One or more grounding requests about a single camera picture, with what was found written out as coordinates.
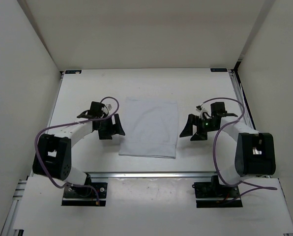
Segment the white fabric skirt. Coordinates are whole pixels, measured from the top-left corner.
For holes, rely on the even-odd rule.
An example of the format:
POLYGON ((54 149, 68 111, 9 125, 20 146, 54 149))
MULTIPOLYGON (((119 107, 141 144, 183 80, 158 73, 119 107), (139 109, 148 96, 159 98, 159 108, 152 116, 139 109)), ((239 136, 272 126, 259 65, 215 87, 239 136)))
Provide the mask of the white fabric skirt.
POLYGON ((176 158, 178 105, 176 101, 128 97, 125 100, 119 155, 176 158))

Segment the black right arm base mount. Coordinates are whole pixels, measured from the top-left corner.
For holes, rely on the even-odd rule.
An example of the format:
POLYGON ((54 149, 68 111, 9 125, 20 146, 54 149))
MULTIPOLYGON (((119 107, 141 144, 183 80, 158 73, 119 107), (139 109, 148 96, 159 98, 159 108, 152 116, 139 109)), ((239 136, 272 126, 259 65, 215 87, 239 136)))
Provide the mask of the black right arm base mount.
POLYGON ((219 183, 218 176, 212 176, 210 182, 194 182, 196 208, 239 208, 243 207, 238 187, 229 187, 219 183))

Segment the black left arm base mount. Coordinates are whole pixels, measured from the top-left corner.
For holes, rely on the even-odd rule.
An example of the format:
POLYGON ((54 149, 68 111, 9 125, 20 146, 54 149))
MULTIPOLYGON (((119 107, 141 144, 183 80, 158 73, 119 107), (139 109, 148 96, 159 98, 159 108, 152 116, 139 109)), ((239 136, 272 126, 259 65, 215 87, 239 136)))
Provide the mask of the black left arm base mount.
POLYGON ((107 199, 108 183, 93 181, 87 178, 88 187, 64 188, 61 205, 66 207, 105 207, 107 199))

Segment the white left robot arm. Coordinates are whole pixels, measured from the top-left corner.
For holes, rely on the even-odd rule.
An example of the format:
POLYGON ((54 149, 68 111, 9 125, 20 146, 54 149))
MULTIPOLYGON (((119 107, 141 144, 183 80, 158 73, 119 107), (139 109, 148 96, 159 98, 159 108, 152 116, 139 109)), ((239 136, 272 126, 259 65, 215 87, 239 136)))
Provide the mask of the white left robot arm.
POLYGON ((111 140, 114 135, 124 136, 117 99, 107 96, 100 102, 92 101, 90 108, 77 116, 77 121, 50 126, 40 131, 34 140, 35 157, 32 171, 46 176, 57 188, 55 179, 65 182, 65 186, 75 187, 82 197, 92 192, 89 176, 72 166, 72 148, 78 141, 92 132, 98 132, 100 140, 111 140))

